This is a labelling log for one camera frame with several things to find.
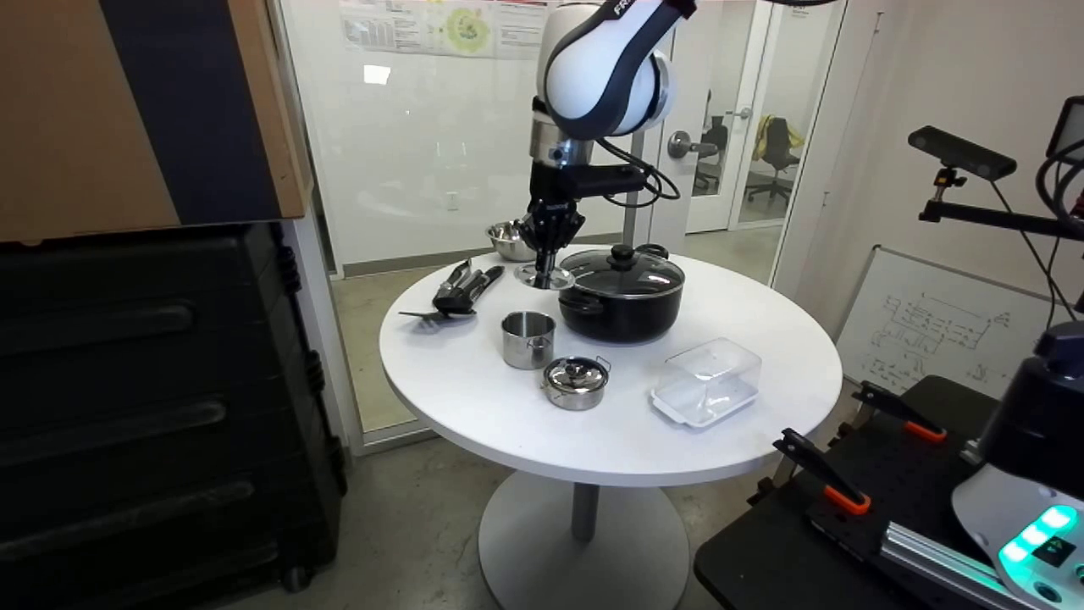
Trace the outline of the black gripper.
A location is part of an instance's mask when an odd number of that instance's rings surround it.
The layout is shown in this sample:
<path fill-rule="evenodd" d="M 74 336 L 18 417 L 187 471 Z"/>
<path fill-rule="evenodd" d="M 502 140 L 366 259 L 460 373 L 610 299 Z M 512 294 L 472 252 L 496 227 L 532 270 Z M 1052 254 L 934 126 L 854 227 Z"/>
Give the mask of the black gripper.
<path fill-rule="evenodd" d="M 532 287 L 546 287 L 546 280 L 564 280 L 557 252 L 566 246 L 584 227 L 584 213 L 577 211 L 584 195 L 633 193 L 639 187 L 645 172 L 633 166 L 537 161 L 528 176 L 528 217 L 522 229 L 527 245 L 538 252 L 532 260 Z"/>

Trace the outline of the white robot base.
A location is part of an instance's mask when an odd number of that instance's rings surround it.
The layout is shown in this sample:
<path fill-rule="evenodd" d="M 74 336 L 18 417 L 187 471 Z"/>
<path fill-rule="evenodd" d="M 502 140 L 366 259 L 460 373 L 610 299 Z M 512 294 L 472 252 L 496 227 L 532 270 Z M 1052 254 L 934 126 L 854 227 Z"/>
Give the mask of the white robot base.
<path fill-rule="evenodd" d="M 1047 329 L 971 443 L 951 510 L 1001 582 L 1037 610 L 1084 610 L 1084 326 Z"/>

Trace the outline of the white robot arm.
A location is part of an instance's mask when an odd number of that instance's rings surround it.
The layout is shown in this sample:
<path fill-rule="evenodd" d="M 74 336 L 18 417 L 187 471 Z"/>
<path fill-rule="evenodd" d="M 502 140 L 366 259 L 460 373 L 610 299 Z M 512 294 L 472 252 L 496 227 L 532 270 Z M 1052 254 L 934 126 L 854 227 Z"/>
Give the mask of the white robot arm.
<path fill-rule="evenodd" d="M 532 172 L 527 245 L 537 252 L 537 287 L 551 286 L 557 254 L 584 227 L 577 204 L 647 191 L 681 191 L 650 161 L 620 151 L 612 135 L 656 122 L 672 100 L 672 68 L 656 44 L 698 10 L 694 0 L 602 0 L 558 5 L 542 33 L 532 94 Z"/>

